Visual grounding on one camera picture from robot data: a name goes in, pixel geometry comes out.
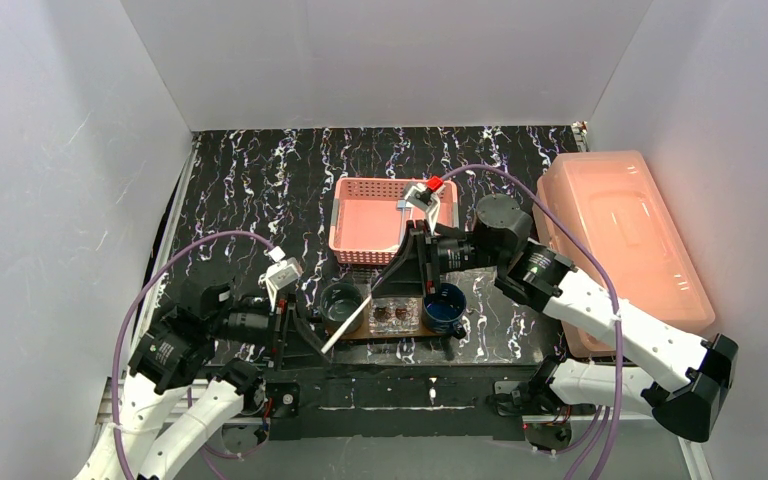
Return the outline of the white handled toothbrush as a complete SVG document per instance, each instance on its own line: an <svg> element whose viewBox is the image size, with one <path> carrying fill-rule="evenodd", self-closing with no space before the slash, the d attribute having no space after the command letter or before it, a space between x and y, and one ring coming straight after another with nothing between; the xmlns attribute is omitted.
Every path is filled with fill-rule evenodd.
<svg viewBox="0 0 768 480"><path fill-rule="evenodd" d="M341 339L341 337L350 329L355 319L360 316L361 313L367 308L372 300L371 295L367 295L366 298L357 306L357 308L347 317L343 324L336 330L336 332L329 337L327 342L320 348L319 352L323 355L327 354L335 344Z"/></svg>

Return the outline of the clear plastic dimpled tray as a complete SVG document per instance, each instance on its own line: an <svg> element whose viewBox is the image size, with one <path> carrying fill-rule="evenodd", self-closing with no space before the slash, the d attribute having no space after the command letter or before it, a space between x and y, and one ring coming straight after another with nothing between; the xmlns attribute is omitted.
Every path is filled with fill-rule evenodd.
<svg viewBox="0 0 768 480"><path fill-rule="evenodd" d="M412 297L373 299L368 321L405 323L420 321L420 300Z"/></svg>

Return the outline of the dark blue cup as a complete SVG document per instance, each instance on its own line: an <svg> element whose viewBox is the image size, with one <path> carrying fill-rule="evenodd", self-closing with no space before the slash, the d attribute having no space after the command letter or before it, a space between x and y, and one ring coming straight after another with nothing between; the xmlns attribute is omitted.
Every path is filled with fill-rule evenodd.
<svg viewBox="0 0 768 480"><path fill-rule="evenodd" d="M466 306L461 289L451 283L442 283L436 293L422 299L422 324L433 333L464 339L466 329L462 317Z"/></svg>

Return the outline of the dark grey cup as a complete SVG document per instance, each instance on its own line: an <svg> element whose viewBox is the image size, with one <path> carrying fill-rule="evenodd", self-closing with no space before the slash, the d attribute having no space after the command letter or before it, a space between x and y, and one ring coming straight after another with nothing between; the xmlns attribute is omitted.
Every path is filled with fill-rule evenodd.
<svg viewBox="0 0 768 480"><path fill-rule="evenodd" d="M350 283L335 283L326 287L318 303L318 311L329 334L335 333L360 307L365 297Z"/></svg>

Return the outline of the oval wooden tray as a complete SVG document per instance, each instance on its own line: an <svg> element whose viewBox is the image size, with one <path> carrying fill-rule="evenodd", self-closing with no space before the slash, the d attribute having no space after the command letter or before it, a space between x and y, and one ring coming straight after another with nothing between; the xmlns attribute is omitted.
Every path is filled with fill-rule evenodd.
<svg viewBox="0 0 768 480"><path fill-rule="evenodd" d="M368 320L363 320L355 330L344 333L341 336L341 340L379 340L440 336L457 336L458 338L463 338L465 334L466 331L463 325L432 329L421 321L405 323L399 321L370 322Z"/></svg>

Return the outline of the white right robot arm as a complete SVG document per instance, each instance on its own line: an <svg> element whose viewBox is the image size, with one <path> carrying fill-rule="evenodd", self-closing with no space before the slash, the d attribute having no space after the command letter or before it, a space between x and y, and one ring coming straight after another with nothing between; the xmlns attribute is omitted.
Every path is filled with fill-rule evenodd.
<svg viewBox="0 0 768 480"><path fill-rule="evenodd" d="M570 259L533 240L531 226L517 201L500 194L478 202L468 231L410 221L371 295L440 299L444 275L491 267L496 288L514 303L574 325L630 361L623 367L547 358L530 380L493 395L500 409L608 406L647 415L684 439L709 440L733 384L737 343L684 332L612 299Z"/></svg>

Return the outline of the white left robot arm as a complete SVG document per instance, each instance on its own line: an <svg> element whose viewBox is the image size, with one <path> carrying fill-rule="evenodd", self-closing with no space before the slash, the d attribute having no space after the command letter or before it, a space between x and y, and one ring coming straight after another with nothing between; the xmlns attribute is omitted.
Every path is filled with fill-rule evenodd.
<svg viewBox="0 0 768 480"><path fill-rule="evenodd" d="M289 293L195 288L157 312L110 388L111 419L78 478L172 479L236 416L256 418L265 441L279 391L264 375L282 366L291 338L321 356L323 335Z"/></svg>

